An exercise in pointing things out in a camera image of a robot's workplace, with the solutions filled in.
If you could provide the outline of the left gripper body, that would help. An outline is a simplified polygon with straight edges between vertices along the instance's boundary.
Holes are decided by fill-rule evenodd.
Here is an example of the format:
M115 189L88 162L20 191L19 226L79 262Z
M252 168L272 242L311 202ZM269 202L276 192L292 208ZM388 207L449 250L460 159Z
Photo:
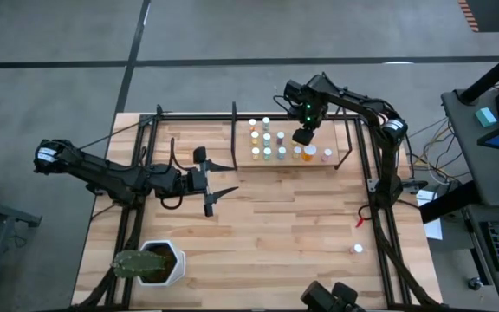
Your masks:
M199 146L193 151L193 162L197 167L193 167L189 171L190 187L193 191L199 191L204 194L204 215L212 217L213 199L208 180L208 172L211 170L211 165L207 159L206 148L204 146Z

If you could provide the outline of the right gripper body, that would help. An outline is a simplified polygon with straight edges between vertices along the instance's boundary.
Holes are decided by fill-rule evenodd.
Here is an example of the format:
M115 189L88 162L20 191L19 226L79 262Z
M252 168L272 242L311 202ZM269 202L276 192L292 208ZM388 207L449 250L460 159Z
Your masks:
M301 128L295 130L292 140L308 146L314 137L314 130L324 118L322 98L308 85L289 80L284 88L284 99L290 104L288 117L301 123Z

